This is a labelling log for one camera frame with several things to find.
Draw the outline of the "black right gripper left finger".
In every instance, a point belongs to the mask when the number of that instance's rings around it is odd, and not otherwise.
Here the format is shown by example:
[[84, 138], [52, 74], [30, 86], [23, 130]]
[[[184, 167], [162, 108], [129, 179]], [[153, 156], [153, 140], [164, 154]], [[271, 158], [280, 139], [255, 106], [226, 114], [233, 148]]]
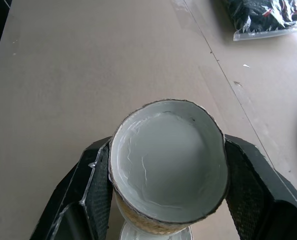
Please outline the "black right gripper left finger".
[[29, 240], [106, 240], [110, 137], [93, 142], [53, 191]]

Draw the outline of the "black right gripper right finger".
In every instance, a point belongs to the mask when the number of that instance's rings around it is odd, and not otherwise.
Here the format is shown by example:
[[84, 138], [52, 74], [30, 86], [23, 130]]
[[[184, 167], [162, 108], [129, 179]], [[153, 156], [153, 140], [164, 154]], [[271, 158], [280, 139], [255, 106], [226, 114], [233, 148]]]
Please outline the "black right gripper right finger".
[[240, 240], [297, 240], [297, 190], [259, 149], [226, 135], [226, 202]]

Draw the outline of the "woven pattern paper cup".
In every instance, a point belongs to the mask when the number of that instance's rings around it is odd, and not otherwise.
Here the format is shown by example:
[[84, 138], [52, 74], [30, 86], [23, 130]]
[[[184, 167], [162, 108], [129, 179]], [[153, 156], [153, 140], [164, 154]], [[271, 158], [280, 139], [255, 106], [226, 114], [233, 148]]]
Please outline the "woven pattern paper cup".
[[214, 214], [230, 185], [225, 136], [202, 106], [162, 99], [123, 119], [109, 144], [117, 205], [140, 231], [171, 236]]

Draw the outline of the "clear bag of dark items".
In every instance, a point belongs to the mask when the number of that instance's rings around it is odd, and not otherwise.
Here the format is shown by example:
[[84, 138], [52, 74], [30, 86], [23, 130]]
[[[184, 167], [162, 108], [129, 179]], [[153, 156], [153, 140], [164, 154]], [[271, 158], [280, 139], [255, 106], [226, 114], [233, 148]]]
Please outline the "clear bag of dark items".
[[235, 28], [233, 40], [255, 40], [297, 32], [297, 0], [222, 0]]

